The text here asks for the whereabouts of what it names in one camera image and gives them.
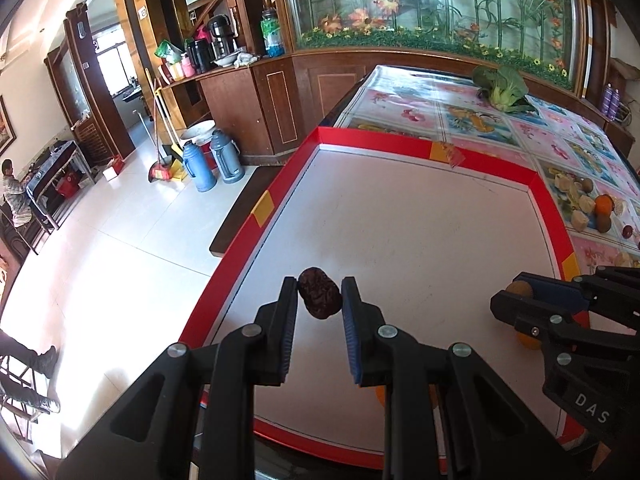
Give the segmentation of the orange tangerine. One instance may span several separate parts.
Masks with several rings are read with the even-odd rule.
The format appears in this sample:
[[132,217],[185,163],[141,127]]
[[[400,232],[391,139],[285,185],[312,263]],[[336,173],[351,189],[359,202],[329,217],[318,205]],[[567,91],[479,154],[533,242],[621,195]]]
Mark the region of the orange tangerine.
[[396,399],[400,399],[402,405],[407,408],[431,408],[432,410],[438,408],[439,398],[436,386],[429,384],[426,388],[426,393],[427,396],[421,396],[420,392],[418,396],[415,394],[411,396],[398,396],[395,388],[387,388],[386,386],[376,386],[374,388],[374,394],[383,408],[385,408],[387,404],[390,404],[392,400]]
[[611,218],[615,203],[611,196],[600,195],[594,200],[593,213],[596,218]]
[[541,349],[541,341],[533,336],[516,333],[516,338],[518,338],[520,344],[528,350],[538,351]]

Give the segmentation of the purple bottle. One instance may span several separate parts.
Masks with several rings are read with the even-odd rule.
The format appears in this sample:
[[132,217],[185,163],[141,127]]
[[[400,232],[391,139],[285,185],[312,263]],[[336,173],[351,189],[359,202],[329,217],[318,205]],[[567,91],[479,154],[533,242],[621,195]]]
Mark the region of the purple bottle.
[[612,84],[608,82],[603,88],[601,102],[600,102],[600,112],[605,117],[608,117],[608,111],[610,110],[610,107],[611,107],[612,96],[613,96]]
[[610,106],[608,107],[608,119],[611,122],[617,117],[618,109],[620,108],[620,90],[614,89],[612,91]]

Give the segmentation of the seated person background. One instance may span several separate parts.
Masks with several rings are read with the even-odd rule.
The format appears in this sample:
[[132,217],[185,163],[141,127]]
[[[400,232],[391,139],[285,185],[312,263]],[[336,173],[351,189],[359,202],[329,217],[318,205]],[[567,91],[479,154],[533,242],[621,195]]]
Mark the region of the seated person background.
[[32,201],[28,198],[24,186],[14,176],[13,162],[3,159],[1,164],[3,197],[9,204],[12,223],[15,229],[26,226],[32,221],[36,213]]

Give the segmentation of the dark red jujube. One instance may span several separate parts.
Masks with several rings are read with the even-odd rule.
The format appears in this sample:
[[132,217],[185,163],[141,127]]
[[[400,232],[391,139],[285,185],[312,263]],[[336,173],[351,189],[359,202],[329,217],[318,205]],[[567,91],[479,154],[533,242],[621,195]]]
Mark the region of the dark red jujube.
[[312,266],[297,278],[297,290],[308,313],[318,320],[326,320],[343,307],[343,298],[337,284],[323,270]]

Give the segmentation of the fruit print tablecloth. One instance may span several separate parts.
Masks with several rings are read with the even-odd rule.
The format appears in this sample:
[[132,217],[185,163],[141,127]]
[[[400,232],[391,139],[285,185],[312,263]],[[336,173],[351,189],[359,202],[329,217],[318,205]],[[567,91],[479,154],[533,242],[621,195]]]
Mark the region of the fruit print tablecloth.
[[[445,143],[447,158],[479,152],[535,170],[555,202],[580,270],[639,264],[639,181],[589,119],[530,96],[536,113],[504,114],[478,97],[472,80],[379,65],[329,123]],[[612,228],[596,229],[594,200],[611,196]],[[624,226],[634,234],[626,240]]]

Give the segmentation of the blue thermos flask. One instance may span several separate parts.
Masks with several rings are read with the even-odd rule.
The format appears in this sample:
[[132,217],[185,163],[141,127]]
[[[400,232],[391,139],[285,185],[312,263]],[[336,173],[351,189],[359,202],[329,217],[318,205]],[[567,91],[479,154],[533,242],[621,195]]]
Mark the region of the blue thermos flask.
[[208,192],[216,185],[215,176],[207,165],[202,150],[192,141],[186,141],[183,145],[182,163],[198,192]]

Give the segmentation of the green leafy vegetable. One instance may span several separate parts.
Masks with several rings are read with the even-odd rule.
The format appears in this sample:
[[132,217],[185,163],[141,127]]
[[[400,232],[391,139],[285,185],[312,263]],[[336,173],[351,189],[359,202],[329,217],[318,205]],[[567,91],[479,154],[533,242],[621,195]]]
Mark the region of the green leafy vegetable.
[[478,97],[501,113],[536,113],[536,108],[527,101],[528,87],[524,79],[510,66],[476,66],[472,83],[478,88]]

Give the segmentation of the wooden side cabinet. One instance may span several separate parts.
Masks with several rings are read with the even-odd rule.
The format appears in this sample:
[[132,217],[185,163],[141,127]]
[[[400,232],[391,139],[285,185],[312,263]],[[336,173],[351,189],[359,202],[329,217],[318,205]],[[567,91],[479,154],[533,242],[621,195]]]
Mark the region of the wooden side cabinet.
[[295,151],[316,125],[372,70],[363,53],[298,52],[240,68],[217,68],[163,88],[178,96],[194,84],[216,126],[251,164]]

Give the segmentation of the black kettle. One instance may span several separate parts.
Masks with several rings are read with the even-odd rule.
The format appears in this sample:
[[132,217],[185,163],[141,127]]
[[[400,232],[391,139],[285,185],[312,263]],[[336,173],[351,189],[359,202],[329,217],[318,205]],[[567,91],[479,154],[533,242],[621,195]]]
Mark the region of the black kettle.
[[215,15],[208,21],[206,28],[214,50],[215,60],[225,58],[236,50],[234,33],[227,15]]

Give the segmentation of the purple bottle left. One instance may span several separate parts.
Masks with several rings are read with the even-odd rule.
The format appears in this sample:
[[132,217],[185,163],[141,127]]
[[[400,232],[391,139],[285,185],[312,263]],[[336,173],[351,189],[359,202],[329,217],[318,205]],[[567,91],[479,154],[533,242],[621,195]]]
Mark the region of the purple bottle left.
[[612,84],[608,82],[603,88],[601,102],[600,102],[600,112],[605,117],[608,117],[608,111],[610,110],[610,107],[611,107],[612,96],[613,96]]

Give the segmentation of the purple bottle right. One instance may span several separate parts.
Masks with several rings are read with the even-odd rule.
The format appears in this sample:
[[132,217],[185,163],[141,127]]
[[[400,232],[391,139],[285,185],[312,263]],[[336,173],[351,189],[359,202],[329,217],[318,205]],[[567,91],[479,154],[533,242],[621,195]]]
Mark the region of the purple bottle right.
[[620,108],[620,90],[614,89],[612,91],[610,106],[608,107],[608,119],[611,122],[617,117],[618,109]]

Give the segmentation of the small red jujube far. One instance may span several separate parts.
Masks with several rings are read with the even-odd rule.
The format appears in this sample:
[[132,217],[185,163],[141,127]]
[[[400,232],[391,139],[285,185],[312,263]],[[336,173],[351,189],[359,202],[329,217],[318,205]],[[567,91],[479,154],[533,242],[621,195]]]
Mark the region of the small red jujube far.
[[623,235],[623,238],[625,240],[627,238],[631,238],[632,234],[634,234],[634,228],[632,226],[624,226],[623,227],[622,235]]

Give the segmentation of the brown longan by tangerine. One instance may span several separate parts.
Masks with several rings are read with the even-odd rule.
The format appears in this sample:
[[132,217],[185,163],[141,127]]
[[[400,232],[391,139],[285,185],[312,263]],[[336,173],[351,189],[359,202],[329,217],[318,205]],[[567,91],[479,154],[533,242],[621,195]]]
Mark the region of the brown longan by tangerine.
[[612,228],[612,220],[608,214],[596,215],[596,229],[600,233],[607,233]]

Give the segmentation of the green label plastic bottle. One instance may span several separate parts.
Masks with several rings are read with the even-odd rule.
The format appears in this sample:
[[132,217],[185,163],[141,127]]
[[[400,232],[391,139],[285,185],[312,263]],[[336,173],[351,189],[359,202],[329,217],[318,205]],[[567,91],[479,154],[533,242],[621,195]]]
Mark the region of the green label plastic bottle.
[[281,38],[281,27],[277,11],[273,8],[262,11],[260,30],[264,37],[266,53],[270,58],[284,55],[284,45]]

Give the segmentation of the red white shallow box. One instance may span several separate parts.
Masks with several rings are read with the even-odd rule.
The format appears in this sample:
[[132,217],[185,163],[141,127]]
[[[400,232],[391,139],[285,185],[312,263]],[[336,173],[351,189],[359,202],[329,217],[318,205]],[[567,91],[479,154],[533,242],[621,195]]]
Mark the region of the red white shallow box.
[[218,264],[181,340],[220,341],[310,266],[351,276],[387,322],[433,347],[469,344],[562,444],[582,427],[542,393],[544,363],[489,303],[519,273],[579,273],[535,169],[432,141],[321,127],[272,181]]

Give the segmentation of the brown round longan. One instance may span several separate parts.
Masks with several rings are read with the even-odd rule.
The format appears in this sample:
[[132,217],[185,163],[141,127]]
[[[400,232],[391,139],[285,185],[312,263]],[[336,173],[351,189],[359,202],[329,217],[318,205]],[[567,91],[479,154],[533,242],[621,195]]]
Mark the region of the brown round longan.
[[533,298],[534,290],[531,284],[526,281],[516,280],[510,283],[504,289],[506,292],[512,295],[524,297],[524,298]]

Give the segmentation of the grey thermos flask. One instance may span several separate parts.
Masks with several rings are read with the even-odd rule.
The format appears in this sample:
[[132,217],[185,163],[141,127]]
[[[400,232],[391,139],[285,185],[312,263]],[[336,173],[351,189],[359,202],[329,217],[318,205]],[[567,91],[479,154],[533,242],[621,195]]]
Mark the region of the grey thermos flask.
[[227,133],[215,129],[210,139],[210,150],[224,183],[235,183],[244,177],[240,151]]

